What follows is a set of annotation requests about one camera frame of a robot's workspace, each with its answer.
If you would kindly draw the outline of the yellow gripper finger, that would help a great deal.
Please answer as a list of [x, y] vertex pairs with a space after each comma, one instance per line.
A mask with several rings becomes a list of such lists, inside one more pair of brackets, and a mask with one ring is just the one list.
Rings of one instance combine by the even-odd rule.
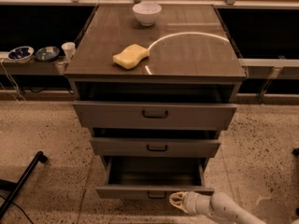
[[174, 207], [176, 207], [177, 209], [181, 210], [181, 211], [185, 211], [185, 208], [183, 206], [182, 201], [178, 201], [178, 202], [170, 202]]
[[186, 196], [185, 191], [179, 191], [176, 193], [172, 193], [169, 197], [169, 200], [173, 203], [178, 203], [178, 202], [182, 202], [185, 196]]

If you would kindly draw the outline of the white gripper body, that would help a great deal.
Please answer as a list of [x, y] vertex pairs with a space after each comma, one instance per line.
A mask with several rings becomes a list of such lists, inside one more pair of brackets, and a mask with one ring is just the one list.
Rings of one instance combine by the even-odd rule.
[[196, 192], [188, 192], [183, 199], [184, 211], [190, 215], [205, 215], [212, 213], [211, 197]]

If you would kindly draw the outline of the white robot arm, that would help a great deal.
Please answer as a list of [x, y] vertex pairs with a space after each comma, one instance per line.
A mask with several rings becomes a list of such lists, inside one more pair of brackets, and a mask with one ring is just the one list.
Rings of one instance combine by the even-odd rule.
[[186, 214], [204, 215], [217, 224], [266, 224], [223, 192], [204, 195], [194, 191], [179, 191], [169, 196], [169, 202]]

